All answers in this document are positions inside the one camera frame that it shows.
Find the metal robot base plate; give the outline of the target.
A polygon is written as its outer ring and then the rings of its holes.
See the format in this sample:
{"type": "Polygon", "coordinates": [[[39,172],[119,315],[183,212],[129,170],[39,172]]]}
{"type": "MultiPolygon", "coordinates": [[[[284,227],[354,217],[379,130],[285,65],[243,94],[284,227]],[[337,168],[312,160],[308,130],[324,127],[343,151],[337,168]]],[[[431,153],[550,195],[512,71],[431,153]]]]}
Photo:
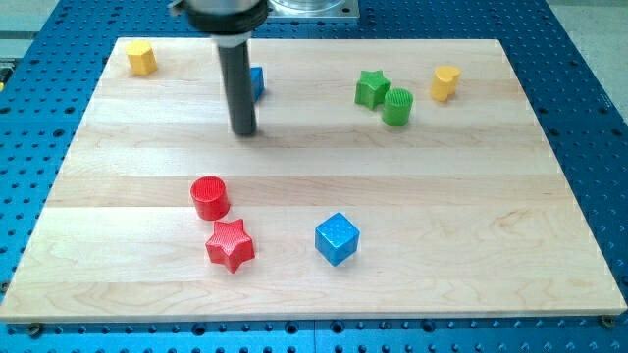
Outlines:
{"type": "Polygon", "coordinates": [[[272,19],[357,19],[358,0],[270,0],[272,19]]]}

